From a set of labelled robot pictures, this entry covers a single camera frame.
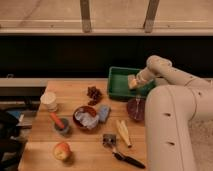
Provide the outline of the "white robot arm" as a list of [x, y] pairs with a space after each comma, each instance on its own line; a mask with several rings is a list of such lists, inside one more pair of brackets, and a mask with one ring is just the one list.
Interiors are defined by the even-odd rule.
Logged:
[[213, 83], [153, 55], [136, 80], [144, 85], [156, 77], [167, 83], [152, 89], [146, 98], [148, 171], [197, 171], [188, 122], [213, 118]]

